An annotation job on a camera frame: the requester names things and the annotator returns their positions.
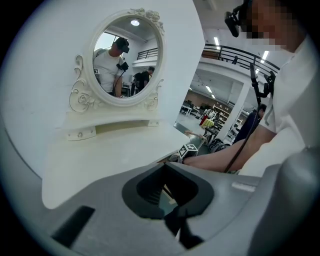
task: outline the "floor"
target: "floor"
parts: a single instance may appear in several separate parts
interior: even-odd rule
[[[184,133],[185,131],[193,131],[193,133],[195,134],[204,135],[205,129],[199,126],[200,121],[201,120],[196,119],[194,115],[185,116],[184,114],[179,113],[174,127],[182,133]],[[195,145],[198,148],[198,156],[210,153],[209,149],[205,145],[202,145],[199,148],[201,140],[197,136],[190,135],[189,137],[191,140],[191,144]]]
[[[204,135],[205,134],[205,129],[201,128],[199,125],[201,120],[196,119],[196,117],[192,114],[186,116],[185,114],[179,113],[176,122],[179,123],[180,125],[183,125],[187,129],[193,131],[195,134],[199,135]]]

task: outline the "white ornate mirror frame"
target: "white ornate mirror frame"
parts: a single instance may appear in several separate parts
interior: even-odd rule
[[[137,95],[128,98],[117,98],[105,92],[98,83],[93,71],[93,52],[100,35],[109,26],[123,18],[139,18],[153,28],[158,45],[158,56],[157,66],[149,85]],[[114,107],[131,107],[145,101],[143,104],[144,109],[146,108],[148,111],[155,110],[158,105],[158,87],[160,87],[160,83],[163,81],[162,73],[166,56],[164,34],[163,23],[160,22],[159,13],[156,11],[145,10],[144,8],[129,9],[119,11],[106,18],[95,30],[84,55],[78,54],[76,56],[77,66],[75,67],[75,71],[78,77],[69,97],[71,109],[75,112],[83,113],[91,108],[96,110],[99,107],[111,109],[114,109]]]

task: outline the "black railing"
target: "black railing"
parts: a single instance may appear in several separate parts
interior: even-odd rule
[[[273,71],[274,74],[277,75],[280,70],[279,67],[265,59],[262,59],[258,55],[223,45],[217,46],[215,44],[206,43],[202,52],[202,57],[231,62],[232,64],[238,65],[247,70],[250,70],[250,64],[252,63],[254,65],[254,70],[259,69],[259,73],[267,76],[270,76],[270,71]]]
[[[138,61],[138,60],[143,60],[143,59],[156,57],[156,56],[158,56],[158,48],[153,48],[149,50],[140,51],[138,53],[138,58],[136,60]]]

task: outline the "carved rose decoration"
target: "carved rose decoration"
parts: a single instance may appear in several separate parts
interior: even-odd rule
[[[139,9],[136,9],[135,12],[136,12],[137,14],[144,15],[145,9],[144,9],[144,8],[139,8]]]
[[[95,99],[90,97],[88,94],[86,93],[81,93],[79,98],[78,98],[78,102],[81,105],[87,105],[87,104],[92,104],[95,102]]]
[[[145,16],[154,23],[156,23],[160,20],[160,15],[157,11],[148,10],[145,13]]]

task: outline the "man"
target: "man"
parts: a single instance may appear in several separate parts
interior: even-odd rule
[[[145,70],[142,73],[136,73],[134,75],[134,81],[131,85],[131,96],[135,94],[136,88],[138,90],[137,93],[139,93],[147,86],[154,72],[155,68],[150,66],[147,71]]]
[[[217,112],[214,111],[214,108],[212,108],[208,118],[211,119],[211,120],[214,120],[216,118],[216,116],[217,116]]]
[[[251,129],[253,124],[254,124],[254,127],[253,127],[251,133],[253,133],[255,131],[255,129],[257,128],[257,126],[260,123],[261,119],[264,117],[264,114],[266,112],[266,108],[267,108],[267,106],[265,104],[261,104],[261,108],[260,108],[259,113],[258,113],[258,119],[257,119],[255,124],[254,124],[254,120],[255,120],[255,117],[256,117],[256,114],[257,114],[257,109],[255,109],[254,111],[252,111],[248,115],[248,117],[245,120],[243,126],[241,127],[241,130],[239,131],[239,133],[235,137],[235,140],[234,140],[233,144],[235,144],[238,141],[241,141],[241,140],[245,139],[247,137],[248,133],[250,132],[250,129]]]
[[[206,119],[209,118],[209,115],[212,111],[213,111],[213,108],[209,108],[203,112],[203,118],[199,123],[200,126],[202,126],[202,124],[206,121]]]
[[[119,37],[109,50],[100,48],[93,53],[93,69],[98,82],[108,94],[116,97],[121,96],[122,89],[121,70],[117,64],[124,63],[121,58],[123,46],[129,46],[129,42]]]
[[[312,108],[317,101],[310,102],[319,85],[319,56],[298,21],[276,0],[245,1],[239,19],[241,29],[249,36],[262,35],[295,53],[277,74],[265,115],[229,169],[241,169],[240,175],[261,177],[268,166],[281,164],[306,146],[319,143],[315,127],[320,114]],[[223,172],[243,142],[242,139],[217,153],[186,158],[184,164]]]

